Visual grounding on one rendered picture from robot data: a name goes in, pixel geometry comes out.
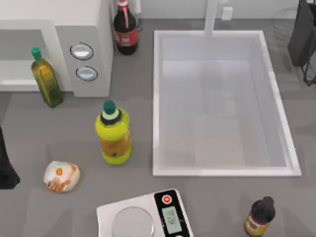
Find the yellow-green bottle green cap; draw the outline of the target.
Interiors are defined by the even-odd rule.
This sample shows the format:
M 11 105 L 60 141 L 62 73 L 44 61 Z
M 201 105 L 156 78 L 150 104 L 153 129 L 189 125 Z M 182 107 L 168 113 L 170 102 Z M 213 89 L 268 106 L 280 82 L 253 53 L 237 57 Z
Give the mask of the yellow-green bottle green cap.
M 95 121 L 101 154 L 112 165 L 128 161 L 132 153 L 129 114 L 112 100 L 105 100 Z

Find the white sink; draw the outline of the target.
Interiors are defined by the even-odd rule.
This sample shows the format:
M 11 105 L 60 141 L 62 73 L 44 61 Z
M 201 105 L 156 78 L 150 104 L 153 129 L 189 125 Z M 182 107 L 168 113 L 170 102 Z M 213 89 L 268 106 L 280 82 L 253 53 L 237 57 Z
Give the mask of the white sink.
M 153 175 L 299 177 L 262 31 L 155 31 Z

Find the pale microwave oven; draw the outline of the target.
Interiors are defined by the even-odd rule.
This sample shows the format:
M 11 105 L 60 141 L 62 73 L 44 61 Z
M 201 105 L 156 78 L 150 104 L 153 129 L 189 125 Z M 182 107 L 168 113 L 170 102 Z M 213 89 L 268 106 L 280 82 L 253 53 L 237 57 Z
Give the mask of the pale microwave oven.
M 80 42 L 93 48 L 89 60 L 78 60 L 70 47 Z M 108 21 L 61 23 L 46 19 L 0 20 L 0 91 L 38 91 L 32 74 L 33 47 L 52 66 L 63 91 L 76 97 L 106 97 L 110 93 L 114 46 Z M 98 77 L 82 81 L 76 69 L 93 67 Z

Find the round microwave knob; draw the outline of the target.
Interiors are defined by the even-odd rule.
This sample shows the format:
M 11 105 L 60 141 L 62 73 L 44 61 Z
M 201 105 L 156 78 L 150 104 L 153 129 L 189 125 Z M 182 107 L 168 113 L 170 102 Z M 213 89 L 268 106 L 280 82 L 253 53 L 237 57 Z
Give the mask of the round microwave knob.
M 74 58 L 83 61 L 89 60 L 94 55 L 93 48 L 90 45 L 83 42 L 72 45 L 70 47 L 70 53 Z
M 76 76 L 82 81 L 94 81 L 98 73 L 93 67 L 84 66 L 76 69 Z

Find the dark cola bottle red label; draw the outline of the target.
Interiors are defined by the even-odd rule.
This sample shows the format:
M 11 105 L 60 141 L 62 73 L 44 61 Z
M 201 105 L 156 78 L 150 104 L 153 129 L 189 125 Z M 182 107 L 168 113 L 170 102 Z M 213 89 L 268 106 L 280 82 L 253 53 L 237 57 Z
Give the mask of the dark cola bottle red label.
M 138 25 L 129 10 L 128 0 L 118 0 L 113 27 L 117 50 L 123 55 L 132 55 L 138 47 Z

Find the white kitchen scale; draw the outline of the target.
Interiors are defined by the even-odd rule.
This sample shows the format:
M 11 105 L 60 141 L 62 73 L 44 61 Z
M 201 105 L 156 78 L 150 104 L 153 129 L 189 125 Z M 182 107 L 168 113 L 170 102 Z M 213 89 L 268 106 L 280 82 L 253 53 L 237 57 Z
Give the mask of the white kitchen scale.
M 194 237 L 177 189 L 109 203 L 96 212 L 98 237 Z

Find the white and orange bread bag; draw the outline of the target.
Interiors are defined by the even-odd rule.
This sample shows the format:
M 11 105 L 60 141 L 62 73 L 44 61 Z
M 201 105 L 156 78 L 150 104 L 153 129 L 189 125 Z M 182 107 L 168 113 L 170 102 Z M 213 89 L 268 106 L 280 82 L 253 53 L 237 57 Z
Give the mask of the white and orange bread bag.
M 52 161 L 46 168 L 43 182 L 55 193 L 66 193 L 74 189 L 80 179 L 80 169 L 76 164 Z

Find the tall white tap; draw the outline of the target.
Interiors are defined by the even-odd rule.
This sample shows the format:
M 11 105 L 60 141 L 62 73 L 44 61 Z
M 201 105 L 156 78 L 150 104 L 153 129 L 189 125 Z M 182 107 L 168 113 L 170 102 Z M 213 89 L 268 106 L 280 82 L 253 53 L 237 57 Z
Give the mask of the tall white tap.
M 211 37 L 214 30 L 218 0 L 207 0 L 204 34 L 206 37 Z

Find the green olive oil bottle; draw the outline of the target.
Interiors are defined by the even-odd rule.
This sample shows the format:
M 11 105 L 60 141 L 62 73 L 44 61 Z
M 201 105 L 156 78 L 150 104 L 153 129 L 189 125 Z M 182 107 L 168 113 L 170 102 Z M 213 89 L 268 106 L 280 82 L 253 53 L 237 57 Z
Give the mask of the green olive oil bottle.
M 54 108 L 63 102 L 63 95 L 54 69 L 50 63 L 42 57 L 39 47 L 33 47 L 31 53 L 34 58 L 31 69 L 39 91 L 48 107 Z

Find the dark bottle yellow label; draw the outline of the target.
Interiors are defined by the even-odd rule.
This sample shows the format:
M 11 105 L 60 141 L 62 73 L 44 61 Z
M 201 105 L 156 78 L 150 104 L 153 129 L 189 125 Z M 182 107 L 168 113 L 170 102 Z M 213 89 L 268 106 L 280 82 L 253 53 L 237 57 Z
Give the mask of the dark bottle yellow label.
M 244 230 L 251 237 L 262 237 L 276 216 L 272 197 L 255 201 L 244 222 Z

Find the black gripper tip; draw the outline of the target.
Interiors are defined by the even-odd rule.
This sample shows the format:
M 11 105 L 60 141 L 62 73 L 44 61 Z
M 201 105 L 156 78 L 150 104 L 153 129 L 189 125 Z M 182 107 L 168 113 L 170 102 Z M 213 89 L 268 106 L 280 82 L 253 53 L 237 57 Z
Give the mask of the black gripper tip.
M 316 0 L 299 0 L 293 31 L 287 46 L 292 65 L 300 68 L 307 86 L 316 84 L 316 75 L 308 79 L 311 58 L 316 52 Z
M 12 190 L 20 183 L 20 177 L 10 163 L 0 127 L 0 190 Z

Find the white wall socket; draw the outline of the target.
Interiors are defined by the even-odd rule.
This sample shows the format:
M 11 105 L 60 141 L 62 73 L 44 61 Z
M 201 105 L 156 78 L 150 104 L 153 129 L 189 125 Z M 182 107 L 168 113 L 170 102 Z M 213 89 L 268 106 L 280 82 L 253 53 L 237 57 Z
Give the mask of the white wall socket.
M 225 6 L 222 8 L 221 20 L 232 20 L 233 18 L 233 7 Z

